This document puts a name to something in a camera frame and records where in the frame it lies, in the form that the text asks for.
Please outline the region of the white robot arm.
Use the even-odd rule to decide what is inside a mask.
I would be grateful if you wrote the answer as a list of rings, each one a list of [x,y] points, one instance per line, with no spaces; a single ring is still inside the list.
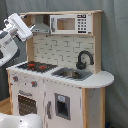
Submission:
[[[33,36],[33,26],[27,27],[22,15],[13,13],[4,20],[5,28],[0,30],[0,67],[19,56],[20,50],[13,38],[17,36],[22,42]],[[41,118],[37,114],[14,116],[0,113],[0,128],[43,128]]]

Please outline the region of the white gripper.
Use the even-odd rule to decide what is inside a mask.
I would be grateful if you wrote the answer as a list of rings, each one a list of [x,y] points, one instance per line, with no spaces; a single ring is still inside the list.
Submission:
[[[5,19],[4,24],[4,31],[7,31],[11,36],[17,35],[22,42],[32,37],[31,28],[26,26],[22,16],[19,16],[17,13]]]

